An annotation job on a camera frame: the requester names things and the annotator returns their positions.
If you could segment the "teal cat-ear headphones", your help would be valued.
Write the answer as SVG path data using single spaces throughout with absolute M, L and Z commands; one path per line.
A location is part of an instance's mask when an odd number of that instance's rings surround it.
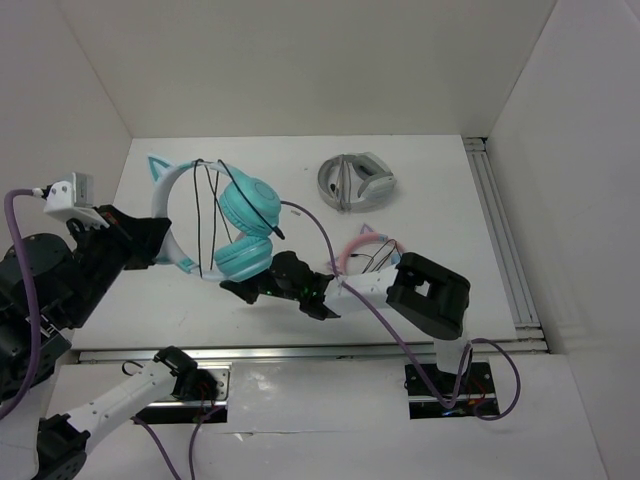
M 281 200 L 271 186 L 221 160 L 194 160 L 174 165 L 150 154 L 147 161 L 154 183 L 151 204 L 151 216 L 154 219 L 168 217 L 170 193 L 178 178 L 202 165 L 230 179 L 217 199 L 224 218 L 240 232 L 236 240 L 213 253 L 212 269 L 203 270 L 182 250 L 173 233 L 168 231 L 155 257 L 157 264 L 174 265 L 187 275 L 198 275 L 205 281 L 215 283 L 242 282 L 269 269 L 273 255 L 270 236 L 284 237 L 279 228 Z

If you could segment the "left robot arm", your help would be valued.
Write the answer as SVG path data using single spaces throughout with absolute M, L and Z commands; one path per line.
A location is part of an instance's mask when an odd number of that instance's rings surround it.
M 149 404 L 171 396 L 202 400 L 212 376 L 177 347 L 158 351 L 140 371 L 67 413 L 41 416 L 43 383 L 70 348 L 65 329 L 81 328 L 125 270 L 153 265 L 171 222 L 129 217 L 112 206 L 103 225 L 77 218 L 70 250 L 53 234 L 20 239 L 1 262 L 1 476 L 72 479 L 92 450 Z

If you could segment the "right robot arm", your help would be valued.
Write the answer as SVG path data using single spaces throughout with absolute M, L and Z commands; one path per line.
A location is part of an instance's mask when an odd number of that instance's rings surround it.
M 294 301 L 302 313 L 320 321 L 369 307 L 391 309 L 434 339 L 441 388 L 457 392 L 471 379 L 463 358 L 471 284 L 417 253 L 405 253 L 380 271 L 335 276 L 314 272 L 294 252 L 285 251 L 275 255 L 266 271 L 242 282 L 225 280 L 221 288 L 249 305 L 261 295 Z

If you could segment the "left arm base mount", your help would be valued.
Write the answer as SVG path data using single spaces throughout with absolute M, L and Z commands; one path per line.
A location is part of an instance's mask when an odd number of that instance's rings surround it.
M 185 398 L 169 395 L 152 402 L 136 416 L 149 425 L 195 425 L 211 413 L 205 424 L 226 423 L 231 366 L 216 363 L 203 366 L 208 377 L 201 374 Z

